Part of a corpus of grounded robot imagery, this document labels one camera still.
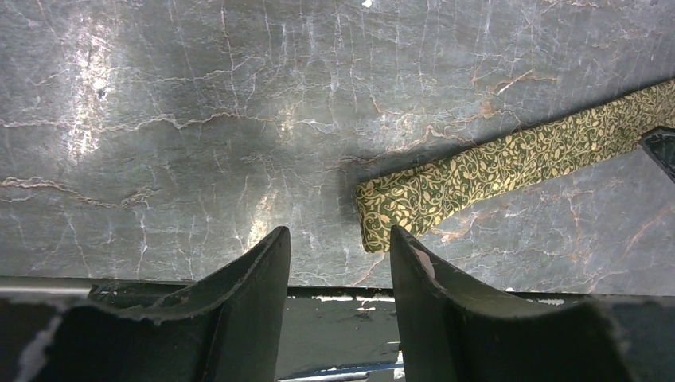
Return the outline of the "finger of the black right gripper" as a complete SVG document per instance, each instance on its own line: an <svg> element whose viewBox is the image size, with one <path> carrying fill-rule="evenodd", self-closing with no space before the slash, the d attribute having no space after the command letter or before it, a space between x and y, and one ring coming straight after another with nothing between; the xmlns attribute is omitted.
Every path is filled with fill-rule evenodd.
<svg viewBox="0 0 675 382"><path fill-rule="evenodd" d="M641 148L672 182L675 182L674 139L673 127L660 126L647 131L640 140Z"/></svg>

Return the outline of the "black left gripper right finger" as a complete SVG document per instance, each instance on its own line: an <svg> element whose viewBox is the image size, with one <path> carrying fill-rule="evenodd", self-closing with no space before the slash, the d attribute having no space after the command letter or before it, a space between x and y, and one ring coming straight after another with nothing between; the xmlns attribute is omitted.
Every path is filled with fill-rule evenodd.
<svg viewBox="0 0 675 382"><path fill-rule="evenodd" d="M390 263L409 381L630 381L609 316L592 302L530 302L440 259L400 226Z"/></svg>

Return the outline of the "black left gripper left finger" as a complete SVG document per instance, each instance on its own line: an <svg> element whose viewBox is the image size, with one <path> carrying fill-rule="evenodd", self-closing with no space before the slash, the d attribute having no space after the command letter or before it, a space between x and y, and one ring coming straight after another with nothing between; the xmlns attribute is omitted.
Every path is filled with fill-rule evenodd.
<svg viewBox="0 0 675 382"><path fill-rule="evenodd" d="M68 309L39 381L272 381L291 234L190 286L113 282Z"/></svg>

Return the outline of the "olive green leaf-pattern tie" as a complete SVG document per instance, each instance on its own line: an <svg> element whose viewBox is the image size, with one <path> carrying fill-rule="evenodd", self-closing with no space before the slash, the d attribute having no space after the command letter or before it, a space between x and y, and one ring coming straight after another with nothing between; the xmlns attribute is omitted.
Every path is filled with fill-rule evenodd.
<svg viewBox="0 0 675 382"><path fill-rule="evenodd" d="M433 162L359 184L361 242L390 250L393 225L420 237L468 206L636 150L655 127L674 123L667 80L572 115Z"/></svg>

